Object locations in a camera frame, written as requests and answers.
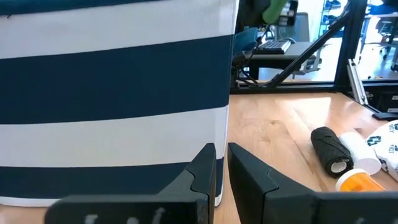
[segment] desk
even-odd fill
[[[278,68],[285,69],[288,67],[297,57],[302,55],[310,46],[312,42],[297,42],[292,44],[287,49],[285,54],[280,55],[269,55],[269,54],[254,54],[249,62],[250,76],[254,79],[259,79],[259,69],[263,67],[267,68]],[[249,58],[251,52],[246,52],[246,58]]]
[[[229,101],[228,141],[236,142],[281,173],[316,191],[334,191],[313,150],[310,133],[329,126],[337,135],[357,131],[369,136],[385,124],[340,93],[233,95]],[[223,199],[215,210],[215,224],[239,224],[224,167]],[[387,190],[398,183],[383,171],[373,176]],[[44,208],[0,206],[0,224],[42,224]]]

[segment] black roll of tape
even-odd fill
[[[313,130],[311,142],[323,168],[331,177],[340,177],[354,167],[351,153],[330,128]]]

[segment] cable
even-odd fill
[[[265,29],[265,32],[261,36],[261,41],[265,37],[266,34],[267,34],[267,27]],[[246,71],[244,71],[244,68],[246,68],[249,65],[250,60],[253,58],[253,55],[256,53],[257,49],[261,45],[261,41],[256,44],[255,48],[251,52],[251,55],[250,55],[249,59],[247,59],[246,63],[238,70],[238,76],[239,76],[240,73],[242,73],[245,77],[247,77],[248,79],[250,79],[251,81],[253,81],[257,85],[258,85],[257,80],[253,79],[253,77],[251,77],[249,74],[247,74]]]
[[[237,80],[237,81],[244,82],[245,84],[247,84],[247,85],[249,85],[249,86],[257,86],[257,84],[251,83],[251,82],[249,82],[249,81],[247,81],[247,80],[245,80],[245,79],[242,79],[242,78],[237,78],[236,80]]]

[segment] fabric storage box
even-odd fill
[[[237,9],[0,1],[0,203],[154,194],[213,142],[219,204]]]

